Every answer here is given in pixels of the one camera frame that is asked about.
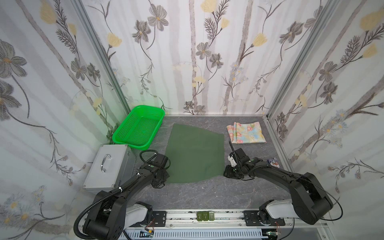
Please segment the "floral pastel skirt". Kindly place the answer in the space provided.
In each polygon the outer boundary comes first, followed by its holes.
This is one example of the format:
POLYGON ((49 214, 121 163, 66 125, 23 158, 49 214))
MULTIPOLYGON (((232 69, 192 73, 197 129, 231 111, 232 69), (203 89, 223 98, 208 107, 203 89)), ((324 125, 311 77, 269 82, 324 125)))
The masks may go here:
POLYGON ((241 124, 234 122, 227 126, 227 131, 232 144, 266 143, 259 122, 241 124))

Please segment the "dark green skirt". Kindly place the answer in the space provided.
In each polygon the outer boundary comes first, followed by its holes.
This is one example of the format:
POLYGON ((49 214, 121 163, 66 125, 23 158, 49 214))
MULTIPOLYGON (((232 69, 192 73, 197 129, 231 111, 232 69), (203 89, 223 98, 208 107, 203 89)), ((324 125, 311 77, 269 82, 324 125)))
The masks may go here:
POLYGON ((166 148, 171 162, 167 182, 195 183, 221 176, 225 169, 224 140, 223 134, 174 124, 166 148))

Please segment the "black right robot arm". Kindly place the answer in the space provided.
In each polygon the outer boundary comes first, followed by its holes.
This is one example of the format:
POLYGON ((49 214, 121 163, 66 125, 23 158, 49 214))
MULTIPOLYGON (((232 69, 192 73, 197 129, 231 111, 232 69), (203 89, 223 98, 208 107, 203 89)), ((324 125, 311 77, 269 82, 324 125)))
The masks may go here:
POLYGON ((299 218, 314 225, 334 206, 330 195, 313 174, 292 173, 262 159, 251 159, 241 148, 233 150, 228 160, 231 164, 226 166, 224 177, 242 181, 246 181, 246 177, 249 181, 261 178, 290 194, 287 200, 269 200, 259 207, 257 219, 264 225, 280 218, 299 218))

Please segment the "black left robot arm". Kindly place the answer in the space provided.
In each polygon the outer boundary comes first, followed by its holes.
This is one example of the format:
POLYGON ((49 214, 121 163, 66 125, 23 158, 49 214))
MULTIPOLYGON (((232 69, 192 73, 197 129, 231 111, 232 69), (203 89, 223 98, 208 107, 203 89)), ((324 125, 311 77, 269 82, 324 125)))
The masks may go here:
POLYGON ((75 235, 84 240, 117 240, 125 229, 129 200, 148 185, 162 188, 170 166, 168 157, 155 152, 128 181, 110 192, 99 192, 75 220, 75 235))

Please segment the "green plastic basket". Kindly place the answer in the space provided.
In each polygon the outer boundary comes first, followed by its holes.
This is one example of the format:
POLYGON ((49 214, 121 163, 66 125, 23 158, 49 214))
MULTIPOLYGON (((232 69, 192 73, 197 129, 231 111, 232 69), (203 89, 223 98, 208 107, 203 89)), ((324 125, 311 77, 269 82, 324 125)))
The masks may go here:
POLYGON ((128 145, 136 150, 148 150, 160 126, 165 111, 163 109, 140 105, 132 109, 113 134, 113 142, 128 145))

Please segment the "silver metal case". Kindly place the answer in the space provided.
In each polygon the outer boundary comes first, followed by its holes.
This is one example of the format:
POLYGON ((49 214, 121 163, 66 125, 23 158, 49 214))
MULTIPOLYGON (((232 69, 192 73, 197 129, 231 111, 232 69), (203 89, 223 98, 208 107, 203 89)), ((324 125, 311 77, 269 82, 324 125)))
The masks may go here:
POLYGON ((109 192, 128 181, 134 172, 136 156, 127 145, 103 145, 92 163, 83 189, 92 194, 109 192))

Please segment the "green terminal block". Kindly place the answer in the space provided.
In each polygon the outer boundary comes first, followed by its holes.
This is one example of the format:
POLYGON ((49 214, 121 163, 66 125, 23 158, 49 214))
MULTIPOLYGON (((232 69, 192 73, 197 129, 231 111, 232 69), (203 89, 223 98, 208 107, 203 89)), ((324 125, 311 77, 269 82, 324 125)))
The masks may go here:
POLYGON ((212 212, 212 211, 197 212, 198 222, 206 222, 206 221, 214 221, 214 220, 215 220, 215 212, 212 212))

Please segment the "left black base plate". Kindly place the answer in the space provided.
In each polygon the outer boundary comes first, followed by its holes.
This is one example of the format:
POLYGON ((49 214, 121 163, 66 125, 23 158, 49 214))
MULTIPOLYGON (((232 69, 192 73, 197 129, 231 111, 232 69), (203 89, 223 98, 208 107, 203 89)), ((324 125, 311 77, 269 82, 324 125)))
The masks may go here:
POLYGON ((146 228, 165 227, 167 219, 166 211, 149 211, 145 219, 139 223, 146 228))

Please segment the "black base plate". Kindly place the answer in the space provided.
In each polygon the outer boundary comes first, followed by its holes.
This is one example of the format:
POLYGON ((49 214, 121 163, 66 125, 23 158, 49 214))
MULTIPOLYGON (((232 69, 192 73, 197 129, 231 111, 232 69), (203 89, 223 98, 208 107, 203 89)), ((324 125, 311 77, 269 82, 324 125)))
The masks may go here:
POLYGON ((139 223, 146 228, 165 227, 167 219, 166 211, 149 211, 145 219, 139 223))
POLYGON ((269 217, 265 211, 243 211, 244 221, 247 227, 278 227, 285 226, 284 219, 273 219, 269 217))

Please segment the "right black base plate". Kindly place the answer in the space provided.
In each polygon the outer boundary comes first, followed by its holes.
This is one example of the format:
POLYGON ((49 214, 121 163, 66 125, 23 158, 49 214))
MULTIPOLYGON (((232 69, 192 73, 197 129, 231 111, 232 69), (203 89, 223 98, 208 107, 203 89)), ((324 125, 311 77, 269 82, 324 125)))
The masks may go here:
POLYGON ((273 219, 269 217, 265 211, 243 211, 244 221, 247 227, 278 227, 285 226, 284 219, 273 219))

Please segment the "aluminium mounting rail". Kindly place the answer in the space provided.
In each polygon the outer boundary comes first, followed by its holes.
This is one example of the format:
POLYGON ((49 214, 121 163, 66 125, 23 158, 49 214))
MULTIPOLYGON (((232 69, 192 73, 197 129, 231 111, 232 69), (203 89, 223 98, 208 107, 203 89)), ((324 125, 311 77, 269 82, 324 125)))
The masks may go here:
POLYGON ((165 227, 146 228, 139 225, 139 223, 133 223, 134 212, 127 211, 125 223, 125 229, 150 229, 150 230, 167 230, 167 229, 250 229, 250 228, 272 228, 275 230, 288 229, 290 227, 295 228, 322 228, 327 224, 323 222, 317 222, 314 225, 306 224, 300 219, 282 218, 286 225, 278 227, 247 227, 244 221, 243 211, 256 211, 257 209, 232 209, 232 210, 160 210, 167 212, 167 219, 165 227), (214 221, 198 222, 197 212, 199 211, 212 211, 215 212, 214 221))

